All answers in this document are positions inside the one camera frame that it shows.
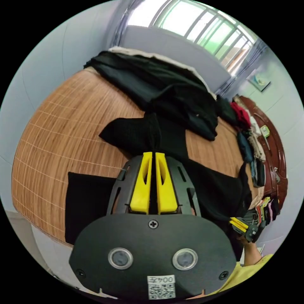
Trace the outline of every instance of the framed picture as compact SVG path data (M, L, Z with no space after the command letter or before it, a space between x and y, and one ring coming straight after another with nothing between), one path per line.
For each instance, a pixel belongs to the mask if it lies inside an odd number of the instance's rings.
M247 80L252 83L260 92L268 87L271 83L269 79L261 72L254 70L247 78Z

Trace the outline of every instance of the white cloth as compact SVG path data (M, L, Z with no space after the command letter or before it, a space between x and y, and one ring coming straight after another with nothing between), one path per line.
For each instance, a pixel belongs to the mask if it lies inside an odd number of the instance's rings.
M173 64L177 67L188 70L188 71L192 72L192 74L195 75L205 85L207 91L212 95L214 100L216 100L216 95L210 91L210 89L209 89L207 83L204 81L204 79L200 76L200 74L196 71L196 69L191 67L191 66L187 66L187 65L185 65L181 62L175 61L175 60L173 60L169 57L163 56L163 55L159 55L159 54L156 54L156 53L146 53L146 52L136 50L136 49L132 49L132 48L112 47L112 48L109 49L109 52L126 54L126 55L129 55L129 56L139 55L139 56L143 56L143 57L146 57L146 58L155 57L158 60Z
M248 142L251 144L253 148L253 156L255 159L259 159L262 162L266 161L265 152L263 150L262 145L257 139L255 133L250 132L250 136L248 137Z
M257 121L255 120L255 118L253 116L250 116L250 123L251 123L251 127L253 129L253 132L255 133L256 136L261 136L262 132L261 129L259 127L259 125L257 124Z

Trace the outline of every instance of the qr code label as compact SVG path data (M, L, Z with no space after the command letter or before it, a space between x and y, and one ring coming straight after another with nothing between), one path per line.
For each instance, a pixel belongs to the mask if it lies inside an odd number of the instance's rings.
M149 300L175 298L175 276L148 276Z

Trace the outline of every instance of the white wall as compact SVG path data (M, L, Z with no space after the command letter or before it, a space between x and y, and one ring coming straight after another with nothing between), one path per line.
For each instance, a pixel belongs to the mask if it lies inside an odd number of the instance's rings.
M252 99L276 127L285 151L288 174L288 193L281 214L268 225L259 238L265 244L263 254L274 253L288 235L304 198L304 109L297 89L287 70L268 50L257 68L271 81L263 91L243 80L226 97L235 94Z
M65 21L33 49L16 72L0 109L0 197L6 211L16 211L11 171L26 124L54 89L107 49L108 28L121 3L106 2Z
M157 53L194 67L212 92L231 77L220 62L204 48L160 28L129 25L120 46Z

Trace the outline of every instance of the person's arm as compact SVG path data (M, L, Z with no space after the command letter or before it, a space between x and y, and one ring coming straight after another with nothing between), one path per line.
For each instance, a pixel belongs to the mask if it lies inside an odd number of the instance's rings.
M255 265L262 259L262 256L255 243L248 243L245 237L240 237L238 240L240 240L244 245L244 266Z

